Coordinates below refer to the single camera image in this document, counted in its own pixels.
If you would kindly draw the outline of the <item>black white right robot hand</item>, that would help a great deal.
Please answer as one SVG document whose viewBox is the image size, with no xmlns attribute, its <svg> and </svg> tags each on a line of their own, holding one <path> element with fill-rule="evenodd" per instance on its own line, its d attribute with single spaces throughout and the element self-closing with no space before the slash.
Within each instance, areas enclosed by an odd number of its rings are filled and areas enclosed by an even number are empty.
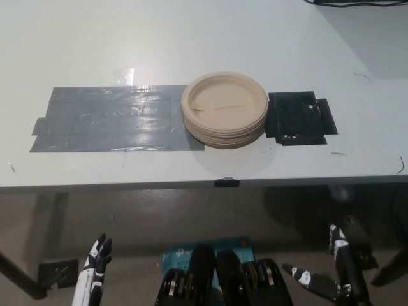
<svg viewBox="0 0 408 306">
<path fill-rule="evenodd" d="M 282 264 L 282 269 L 303 289 L 335 305 L 370 305 L 370 295 L 363 272 L 354 259 L 348 239 L 342 229 L 335 224 L 330 226 L 329 248 L 334 259 L 337 280 L 288 263 Z"/>
</svg>

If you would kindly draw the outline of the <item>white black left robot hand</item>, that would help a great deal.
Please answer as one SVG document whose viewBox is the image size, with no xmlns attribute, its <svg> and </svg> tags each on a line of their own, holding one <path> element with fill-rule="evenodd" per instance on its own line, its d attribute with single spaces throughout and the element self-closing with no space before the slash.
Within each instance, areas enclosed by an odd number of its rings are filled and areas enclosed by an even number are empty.
<svg viewBox="0 0 408 306">
<path fill-rule="evenodd" d="M 93 244 L 79 273 L 72 306 L 100 306 L 107 265 L 111 262 L 112 239 L 103 233 Z"/>
</svg>

